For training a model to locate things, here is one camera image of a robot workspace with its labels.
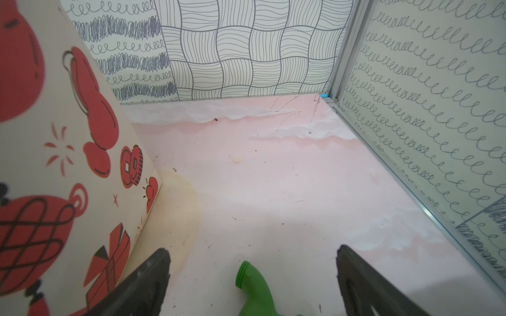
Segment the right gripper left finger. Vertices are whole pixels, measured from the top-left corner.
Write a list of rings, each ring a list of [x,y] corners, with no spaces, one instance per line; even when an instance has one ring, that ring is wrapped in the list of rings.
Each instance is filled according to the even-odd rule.
[[[165,248],[156,250],[134,270],[112,293],[87,315],[158,316],[170,280],[171,257]]]

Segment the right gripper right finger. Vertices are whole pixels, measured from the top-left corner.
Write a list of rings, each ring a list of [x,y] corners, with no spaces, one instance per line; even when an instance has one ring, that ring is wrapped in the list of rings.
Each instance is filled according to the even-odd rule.
[[[348,245],[337,250],[336,266],[347,315],[429,316]]]

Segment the white red paper bag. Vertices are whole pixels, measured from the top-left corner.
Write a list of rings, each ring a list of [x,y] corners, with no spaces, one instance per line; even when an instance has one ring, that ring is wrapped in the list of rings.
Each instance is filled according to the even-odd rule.
[[[1,2],[1,314],[84,315],[160,176],[59,1]]]

